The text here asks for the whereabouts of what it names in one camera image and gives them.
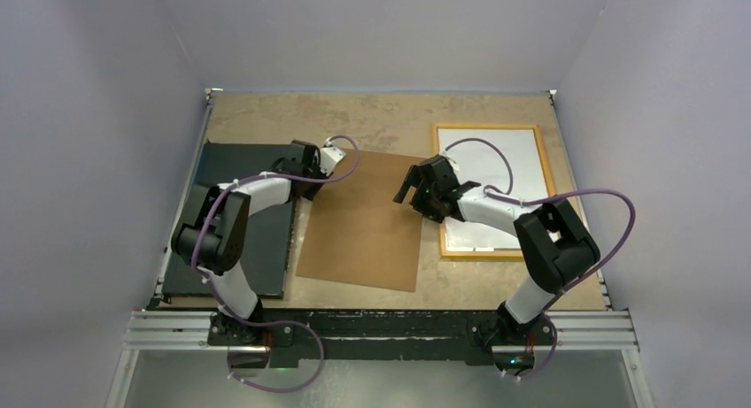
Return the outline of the yellow wooden picture frame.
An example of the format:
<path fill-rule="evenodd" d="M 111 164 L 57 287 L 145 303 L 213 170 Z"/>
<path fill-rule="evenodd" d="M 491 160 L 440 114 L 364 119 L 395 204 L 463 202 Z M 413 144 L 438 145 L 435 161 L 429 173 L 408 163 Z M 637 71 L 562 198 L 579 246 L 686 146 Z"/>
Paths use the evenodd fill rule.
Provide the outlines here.
<path fill-rule="evenodd" d="M 556 193 L 546 146 L 539 125 L 435 123 L 432 126 L 432 159 L 435 174 L 421 190 L 435 219 L 441 221 L 438 240 L 440 257 L 460 261 L 516 261 L 522 258 L 509 224 L 500 231 L 460 220 L 461 196 L 481 195 L 492 185 L 502 197 L 520 202 Z"/>

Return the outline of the brown backing board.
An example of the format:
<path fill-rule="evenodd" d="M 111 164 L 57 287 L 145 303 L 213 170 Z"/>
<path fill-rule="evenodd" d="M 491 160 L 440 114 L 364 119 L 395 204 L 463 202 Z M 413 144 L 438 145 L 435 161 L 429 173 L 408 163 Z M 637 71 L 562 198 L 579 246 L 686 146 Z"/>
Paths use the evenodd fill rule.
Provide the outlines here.
<path fill-rule="evenodd" d="M 314 197 L 298 259 L 302 277 L 413 292 L 422 218 L 393 198 L 420 158 L 352 151 L 337 167 L 348 175 Z"/>

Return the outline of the building and sky photo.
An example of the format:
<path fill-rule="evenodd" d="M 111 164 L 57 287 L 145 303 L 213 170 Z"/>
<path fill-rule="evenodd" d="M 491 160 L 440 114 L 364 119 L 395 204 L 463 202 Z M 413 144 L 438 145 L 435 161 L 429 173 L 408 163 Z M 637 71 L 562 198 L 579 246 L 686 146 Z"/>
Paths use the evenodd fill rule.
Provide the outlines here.
<path fill-rule="evenodd" d="M 487 185 L 523 201 L 555 193 L 546 149 L 535 126 L 436 124 L 432 133 L 434 151 L 453 161 L 459 182 L 480 184 L 469 191 L 469 198 L 483 196 Z M 439 252 L 446 259 L 522 257 L 513 235 L 453 218 L 439 226 Z"/>

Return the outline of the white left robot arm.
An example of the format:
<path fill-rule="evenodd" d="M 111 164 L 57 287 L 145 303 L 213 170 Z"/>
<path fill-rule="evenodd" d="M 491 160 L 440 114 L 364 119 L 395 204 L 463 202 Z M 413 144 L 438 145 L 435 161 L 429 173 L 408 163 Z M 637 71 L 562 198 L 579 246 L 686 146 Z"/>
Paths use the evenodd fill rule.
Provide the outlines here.
<path fill-rule="evenodd" d="M 300 198 L 312 200 L 321 187 L 336 182 L 337 167 L 346 159 L 330 137 L 321 146 L 294 140 L 269 168 L 220 184 L 191 187 L 170 249 L 209 288 L 218 303 L 219 331 L 243 345 L 258 342 L 264 328 L 276 321 L 264 318 L 264 308 L 241 265 L 244 238 L 251 216 Z"/>

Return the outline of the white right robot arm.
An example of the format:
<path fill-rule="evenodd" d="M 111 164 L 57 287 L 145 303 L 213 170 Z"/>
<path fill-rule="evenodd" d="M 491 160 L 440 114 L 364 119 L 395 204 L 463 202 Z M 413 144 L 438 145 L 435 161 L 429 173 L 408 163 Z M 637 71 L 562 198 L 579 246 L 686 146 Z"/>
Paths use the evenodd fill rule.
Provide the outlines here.
<path fill-rule="evenodd" d="M 408 201 L 437 223 L 451 218 L 516 239 L 527 276 L 496 311 L 495 330 L 508 343 L 528 336 L 548 304 L 600 261 L 599 246 L 568 200 L 526 203 L 492 196 L 479 182 L 460 181 L 446 156 L 410 166 L 393 200 Z"/>

